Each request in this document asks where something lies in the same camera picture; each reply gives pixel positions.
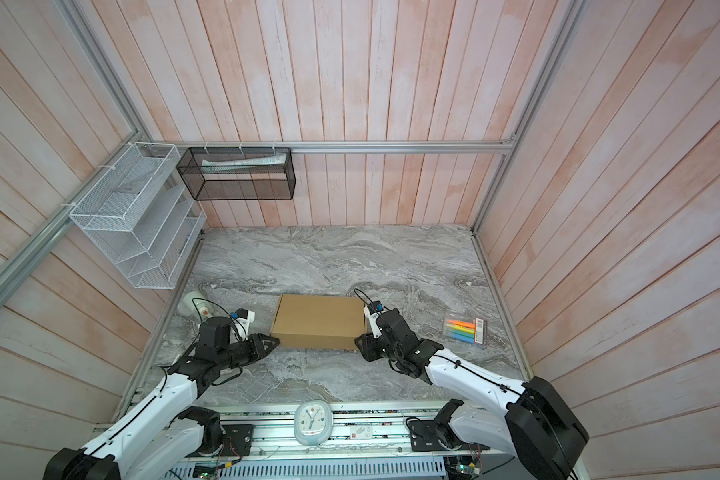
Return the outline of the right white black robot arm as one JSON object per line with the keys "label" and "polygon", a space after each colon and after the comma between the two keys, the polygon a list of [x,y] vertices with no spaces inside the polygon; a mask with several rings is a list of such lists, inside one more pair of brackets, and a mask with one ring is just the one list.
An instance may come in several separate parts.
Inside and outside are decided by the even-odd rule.
{"label": "right white black robot arm", "polygon": [[477,444],[518,459],[537,479],[569,479],[589,434],[547,380],[507,378],[418,337],[399,310],[374,301],[363,309],[369,332],[355,344],[363,358],[387,359],[402,375],[457,393],[431,421],[436,443]]}

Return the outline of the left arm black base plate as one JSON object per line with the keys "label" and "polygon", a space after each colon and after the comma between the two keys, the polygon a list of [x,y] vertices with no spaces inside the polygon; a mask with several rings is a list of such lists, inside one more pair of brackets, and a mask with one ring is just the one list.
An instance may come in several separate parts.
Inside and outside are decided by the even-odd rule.
{"label": "left arm black base plate", "polygon": [[230,424],[215,427],[211,433],[211,453],[215,456],[241,459],[250,455],[253,424]]}

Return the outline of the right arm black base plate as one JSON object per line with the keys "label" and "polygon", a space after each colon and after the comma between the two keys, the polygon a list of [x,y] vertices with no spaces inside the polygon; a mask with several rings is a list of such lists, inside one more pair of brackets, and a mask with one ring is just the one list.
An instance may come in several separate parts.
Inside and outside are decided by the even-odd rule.
{"label": "right arm black base plate", "polygon": [[407,417],[404,423],[414,452],[489,450],[489,447],[478,443],[462,442],[456,438],[450,427],[442,422]]}

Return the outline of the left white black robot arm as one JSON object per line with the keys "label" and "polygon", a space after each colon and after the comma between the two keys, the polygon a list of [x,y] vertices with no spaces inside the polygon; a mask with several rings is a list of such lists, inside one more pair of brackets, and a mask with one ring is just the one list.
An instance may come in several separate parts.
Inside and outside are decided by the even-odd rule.
{"label": "left white black robot arm", "polygon": [[191,453],[223,450],[219,413],[194,402],[220,386],[221,372],[242,370],[270,355],[280,340],[253,333],[237,337],[232,315],[212,317],[165,371],[164,379],[104,433],[74,450],[63,448],[45,467],[45,479],[136,479],[166,473]]}

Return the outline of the brown cardboard box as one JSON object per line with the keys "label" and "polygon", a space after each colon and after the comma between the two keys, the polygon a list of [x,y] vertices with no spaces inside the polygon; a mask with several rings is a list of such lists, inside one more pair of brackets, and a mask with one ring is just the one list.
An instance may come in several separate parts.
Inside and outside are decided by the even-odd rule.
{"label": "brown cardboard box", "polygon": [[282,295],[270,335],[283,348],[355,350],[368,332],[364,304],[356,297]]}

